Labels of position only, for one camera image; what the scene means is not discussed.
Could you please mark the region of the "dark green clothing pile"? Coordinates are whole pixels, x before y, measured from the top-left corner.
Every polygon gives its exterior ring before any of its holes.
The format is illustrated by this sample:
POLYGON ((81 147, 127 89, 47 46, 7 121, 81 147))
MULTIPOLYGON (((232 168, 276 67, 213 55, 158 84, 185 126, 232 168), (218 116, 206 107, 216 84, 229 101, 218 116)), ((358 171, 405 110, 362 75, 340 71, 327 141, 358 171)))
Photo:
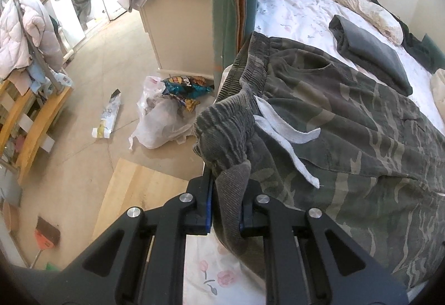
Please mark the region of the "dark green clothing pile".
POLYGON ((410 32, 406 23, 395 14, 387 11, 378 0, 367 0, 369 9, 373 11, 371 18, 375 20, 375 27, 395 45, 402 46, 429 73, 434 74, 438 69, 444 69, 444 53, 425 34, 418 40, 410 32))

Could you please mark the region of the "light wooden board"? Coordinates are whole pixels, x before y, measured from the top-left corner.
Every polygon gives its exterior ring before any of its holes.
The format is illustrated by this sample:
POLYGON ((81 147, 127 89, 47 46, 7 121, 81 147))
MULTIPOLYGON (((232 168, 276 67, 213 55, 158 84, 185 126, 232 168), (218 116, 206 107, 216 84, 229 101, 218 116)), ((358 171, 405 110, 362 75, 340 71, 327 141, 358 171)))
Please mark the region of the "light wooden board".
POLYGON ((184 193, 187 185, 187 180, 119 159, 106 189, 91 239, 99 237, 129 208, 159 208, 171 198, 184 193))

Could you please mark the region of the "orange dustpan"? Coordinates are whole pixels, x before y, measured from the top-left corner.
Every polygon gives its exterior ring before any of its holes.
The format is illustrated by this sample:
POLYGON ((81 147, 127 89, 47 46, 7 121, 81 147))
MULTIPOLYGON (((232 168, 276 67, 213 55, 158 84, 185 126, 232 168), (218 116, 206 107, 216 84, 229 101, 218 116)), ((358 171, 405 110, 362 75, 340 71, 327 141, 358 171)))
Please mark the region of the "orange dustpan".
POLYGON ((38 246, 38 252, 34 257, 33 262, 29 268, 33 269, 41 255, 45 250, 55 248, 60 242, 60 230, 48 221, 44 220, 42 216, 38 216, 35 226, 34 237, 38 246))

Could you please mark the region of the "white plastic trash bag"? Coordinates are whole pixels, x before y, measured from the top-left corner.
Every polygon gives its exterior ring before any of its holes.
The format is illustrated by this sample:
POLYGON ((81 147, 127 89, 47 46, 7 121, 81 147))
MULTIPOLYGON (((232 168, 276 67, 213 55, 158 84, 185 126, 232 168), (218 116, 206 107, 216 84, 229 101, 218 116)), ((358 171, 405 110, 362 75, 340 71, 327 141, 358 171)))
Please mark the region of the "white plastic trash bag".
POLYGON ((196 111, 189 112, 179 101, 163 95, 165 83, 156 76, 147 76, 143 94, 137 102, 139 122, 130 135, 129 150, 134 142, 148 149, 160 148, 168 142, 183 144, 192 133, 196 111))

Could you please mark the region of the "white snack wrapper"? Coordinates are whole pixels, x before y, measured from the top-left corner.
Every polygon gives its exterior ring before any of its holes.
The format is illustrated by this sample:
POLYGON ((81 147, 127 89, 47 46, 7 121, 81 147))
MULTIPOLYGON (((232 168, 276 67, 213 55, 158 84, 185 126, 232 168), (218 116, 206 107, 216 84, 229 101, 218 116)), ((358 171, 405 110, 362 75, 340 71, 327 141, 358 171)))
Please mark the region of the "white snack wrapper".
POLYGON ((119 89, 111 94, 109 102, 101 114, 99 126, 92 129, 91 135, 93 138, 110 138, 121 107, 121 95, 119 89))

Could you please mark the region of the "colourful snack bags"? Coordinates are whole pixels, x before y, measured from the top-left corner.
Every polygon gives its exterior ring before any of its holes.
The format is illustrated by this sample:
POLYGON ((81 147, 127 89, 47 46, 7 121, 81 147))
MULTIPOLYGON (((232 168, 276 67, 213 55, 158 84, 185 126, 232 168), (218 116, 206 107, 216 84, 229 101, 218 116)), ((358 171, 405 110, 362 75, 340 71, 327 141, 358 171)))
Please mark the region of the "colourful snack bags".
POLYGON ((163 79, 164 96, 177 100, 188 112, 193 112, 201 103, 198 99, 213 92, 213 84, 201 76, 173 76, 163 79))

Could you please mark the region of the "yellow wooden rack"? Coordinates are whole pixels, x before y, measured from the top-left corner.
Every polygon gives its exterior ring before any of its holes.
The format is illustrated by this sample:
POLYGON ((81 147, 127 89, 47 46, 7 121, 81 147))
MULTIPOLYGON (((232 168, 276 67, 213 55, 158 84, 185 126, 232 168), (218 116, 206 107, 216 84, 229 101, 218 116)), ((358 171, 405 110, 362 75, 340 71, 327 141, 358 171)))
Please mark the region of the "yellow wooden rack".
POLYGON ((8 168, 22 185, 33 166, 36 154, 41 148, 50 152, 54 140, 48 135, 50 126, 56 120, 60 111, 72 94, 72 87, 64 86, 59 94, 52 94, 38 109, 35 119, 31 119, 27 112, 33 104, 38 102, 35 94, 28 90, 24 95, 12 97, 10 94, 12 83, 1 83, 1 165, 8 168), (7 143, 23 130, 24 140, 20 143, 20 151, 7 159, 7 143))

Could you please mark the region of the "folded dark grey garment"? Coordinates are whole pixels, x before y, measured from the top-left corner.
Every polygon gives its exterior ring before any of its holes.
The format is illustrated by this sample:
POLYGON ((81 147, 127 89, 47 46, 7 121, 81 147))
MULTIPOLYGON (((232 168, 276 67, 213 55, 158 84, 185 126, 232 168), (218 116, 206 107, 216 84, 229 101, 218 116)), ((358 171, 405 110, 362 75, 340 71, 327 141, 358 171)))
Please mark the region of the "folded dark grey garment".
POLYGON ((412 95, 407 73, 397 55, 368 31, 335 15, 329 30, 337 41, 337 51, 346 59, 372 73, 401 95, 412 95))

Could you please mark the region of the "pink puffer jacket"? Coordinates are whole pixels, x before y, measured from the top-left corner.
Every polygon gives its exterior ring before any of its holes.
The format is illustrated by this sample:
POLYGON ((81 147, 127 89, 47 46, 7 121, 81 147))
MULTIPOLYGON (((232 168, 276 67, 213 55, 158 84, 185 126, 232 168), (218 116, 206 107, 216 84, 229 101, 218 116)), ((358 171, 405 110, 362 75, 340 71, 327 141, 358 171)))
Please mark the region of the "pink puffer jacket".
POLYGON ((50 15, 40 0, 9 0, 1 14, 1 79, 30 65, 28 40, 40 50, 48 66, 59 71, 63 54, 50 15))

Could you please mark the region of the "cream cabinet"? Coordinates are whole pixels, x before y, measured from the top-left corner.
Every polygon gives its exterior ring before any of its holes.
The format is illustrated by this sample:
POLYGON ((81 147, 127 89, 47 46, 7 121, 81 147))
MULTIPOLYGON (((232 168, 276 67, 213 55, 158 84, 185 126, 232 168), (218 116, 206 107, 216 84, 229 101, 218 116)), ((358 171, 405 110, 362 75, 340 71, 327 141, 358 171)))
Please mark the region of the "cream cabinet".
POLYGON ((159 72, 213 79, 211 0, 121 0, 140 14, 159 72))

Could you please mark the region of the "cream knitted pillow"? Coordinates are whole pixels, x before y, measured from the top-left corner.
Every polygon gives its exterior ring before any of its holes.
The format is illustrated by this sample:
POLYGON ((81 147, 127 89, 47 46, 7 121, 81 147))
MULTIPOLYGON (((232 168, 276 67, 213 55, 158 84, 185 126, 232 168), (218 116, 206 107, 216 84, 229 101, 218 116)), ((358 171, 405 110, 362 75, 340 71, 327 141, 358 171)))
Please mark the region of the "cream knitted pillow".
POLYGON ((334 0, 363 17, 391 43, 401 46, 404 33, 399 22, 385 8, 371 0, 334 0))

